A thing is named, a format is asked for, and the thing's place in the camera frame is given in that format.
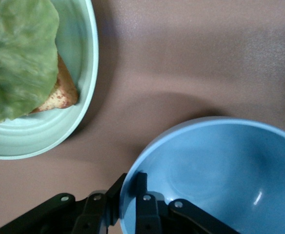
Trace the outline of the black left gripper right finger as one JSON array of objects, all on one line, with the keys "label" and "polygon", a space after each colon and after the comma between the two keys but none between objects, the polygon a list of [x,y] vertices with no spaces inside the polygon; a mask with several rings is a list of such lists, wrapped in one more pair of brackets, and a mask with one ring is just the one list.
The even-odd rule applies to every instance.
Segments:
[{"label": "black left gripper right finger", "polygon": [[166,204],[147,190],[147,174],[136,176],[136,234],[237,234],[238,232],[186,199]]}]

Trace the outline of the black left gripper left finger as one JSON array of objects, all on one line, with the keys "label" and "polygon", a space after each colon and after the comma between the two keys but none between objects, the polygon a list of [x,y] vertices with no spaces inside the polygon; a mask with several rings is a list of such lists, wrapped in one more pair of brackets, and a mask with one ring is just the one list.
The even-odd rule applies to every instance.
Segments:
[{"label": "black left gripper left finger", "polygon": [[0,227],[0,234],[106,234],[118,221],[125,177],[80,201],[72,194],[57,194]]}]

